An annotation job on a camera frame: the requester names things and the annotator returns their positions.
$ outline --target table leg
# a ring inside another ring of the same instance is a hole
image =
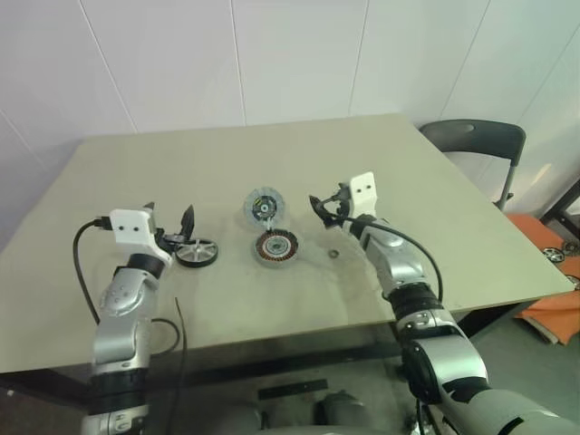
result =
[[[60,405],[84,409],[88,387],[49,369],[0,373],[0,387]]]
[[[525,310],[535,301],[525,301],[518,304],[507,304],[473,310],[459,321],[459,327],[470,339],[481,338],[492,331],[503,321],[511,319],[517,313]]]

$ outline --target orange cloth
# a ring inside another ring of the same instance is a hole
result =
[[[564,240],[538,219],[529,215],[507,215],[509,220],[539,249],[562,246]],[[564,275],[580,278],[580,256],[569,256],[556,265]],[[568,344],[572,335],[580,331],[580,292],[544,297],[517,317],[532,317],[548,331]]]

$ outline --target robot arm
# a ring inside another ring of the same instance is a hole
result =
[[[171,266],[173,247],[191,236],[193,208],[186,210],[181,233],[175,235],[164,235],[155,226],[153,204],[141,210],[113,210],[107,220],[107,229],[130,257],[126,266],[117,267],[102,296],[82,435],[139,434],[145,427],[150,328],[160,277]]]
[[[578,433],[573,423],[520,394],[490,388],[478,351],[431,291],[409,241],[389,233],[389,224],[376,218],[373,174],[339,186],[329,199],[310,198],[314,212],[327,227],[341,226],[356,237],[376,268],[382,297],[395,314],[412,394],[436,405],[461,435]],[[331,202],[339,203],[336,213],[325,208]]]

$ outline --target chair backrest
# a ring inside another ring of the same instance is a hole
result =
[[[517,125],[481,120],[437,121],[419,131],[441,152],[477,152],[519,163],[526,133]]]

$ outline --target circular motor part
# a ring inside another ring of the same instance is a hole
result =
[[[193,238],[178,245],[175,258],[185,267],[209,266],[218,259],[218,245],[205,238]]]
[[[575,290],[580,290],[580,278],[574,275],[566,275],[565,277],[568,278],[572,284],[574,284]]]
[[[552,263],[562,263],[566,259],[564,253],[557,247],[545,247],[542,254]]]
[[[273,229],[257,238],[254,250],[260,263],[280,267],[296,258],[298,239],[290,231]]]
[[[562,244],[562,252],[565,256],[580,256],[580,244],[568,240]]]
[[[251,224],[270,229],[284,215],[284,200],[274,188],[257,188],[247,196],[244,211]]]

